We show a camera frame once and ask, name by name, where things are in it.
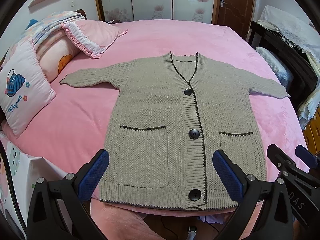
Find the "wooden floor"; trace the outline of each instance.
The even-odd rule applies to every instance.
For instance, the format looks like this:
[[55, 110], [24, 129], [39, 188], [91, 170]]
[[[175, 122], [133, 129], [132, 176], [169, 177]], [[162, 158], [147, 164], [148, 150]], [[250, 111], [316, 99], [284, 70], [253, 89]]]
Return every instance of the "wooden floor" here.
[[[158, 235], [166, 240], [186, 240], [188, 236], [188, 226], [196, 226], [196, 237], [194, 240], [212, 240], [218, 234], [210, 225], [198, 220], [197, 217], [163, 217], [164, 225], [175, 232], [178, 238], [169, 230], [164, 228], [161, 222], [161, 216], [147, 215], [144, 219], [145, 223]], [[223, 225], [213, 224], [218, 230]]]

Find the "black button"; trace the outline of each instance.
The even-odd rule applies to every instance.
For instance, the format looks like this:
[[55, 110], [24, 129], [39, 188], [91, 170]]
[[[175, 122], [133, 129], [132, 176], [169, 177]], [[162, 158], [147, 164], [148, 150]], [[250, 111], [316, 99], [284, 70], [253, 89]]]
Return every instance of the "black button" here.
[[199, 136], [200, 136], [200, 132], [199, 132], [197, 129], [192, 129], [192, 130], [190, 130], [190, 132], [189, 132], [189, 136], [190, 136], [190, 138], [192, 138], [192, 139], [198, 139]]
[[189, 199], [197, 201], [201, 198], [201, 191], [199, 189], [193, 189], [189, 192]]
[[192, 95], [192, 93], [193, 93], [193, 91], [190, 88], [187, 88], [187, 89], [184, 90], [184, 94], [187, 95], [187, 96]]

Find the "knit cardigan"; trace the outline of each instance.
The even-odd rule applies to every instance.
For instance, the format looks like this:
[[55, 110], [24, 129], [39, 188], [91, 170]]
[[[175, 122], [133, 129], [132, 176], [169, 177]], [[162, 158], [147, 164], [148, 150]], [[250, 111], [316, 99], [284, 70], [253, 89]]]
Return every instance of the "knit cardigan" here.
[[[60, 84], [87, 87], [102, 82], [120, 93], [104, 144], [110, 163], [100, 181], [101, 201], [166, 210], [234, 207], [237, 203], [212, 165], [217, 149], [244, 173], [266, 179], [249, 94], [289, 96], [279, 83], [199, 53], [170, 52], [79, 70]], [[199, 131], [198, 138], [190, 137], [192, 129]], [[190, 198], [192, 190], [197, 190], [196, 198]]]

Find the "ribbed collar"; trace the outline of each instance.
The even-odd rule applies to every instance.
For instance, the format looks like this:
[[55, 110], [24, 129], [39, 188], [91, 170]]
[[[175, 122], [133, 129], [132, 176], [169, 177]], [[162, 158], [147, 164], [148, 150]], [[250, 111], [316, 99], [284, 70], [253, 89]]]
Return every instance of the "ribbed collar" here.
[[[188, 80], [185, 80], [175, 68], [174, 63], [172, 62], [173, 60], [179, 60], [183, 62], [196, 61], [195, 73], [190, 83]], [[201, 55], [198, 52], [195, 55], [190, 56], [176, 56], [172, 52], [169, 52], [162, 56], [162, 61], [169, 75], [176, 82], [179, 88], [183, 89], [186, 88], [186, 86], [191, 85], [193, 90], [197, 90], [198, 85], [203, 79], [206, 71], [207, 58], [205, 56]]]

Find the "brown door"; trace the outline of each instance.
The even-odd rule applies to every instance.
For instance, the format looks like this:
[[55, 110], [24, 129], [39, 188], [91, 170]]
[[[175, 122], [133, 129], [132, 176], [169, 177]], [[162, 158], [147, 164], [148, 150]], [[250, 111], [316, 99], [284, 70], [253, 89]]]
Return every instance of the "brown door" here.
[[218, 25], [233, 29], [246, 38], [252, 16], [253, 0], [220, 0]]

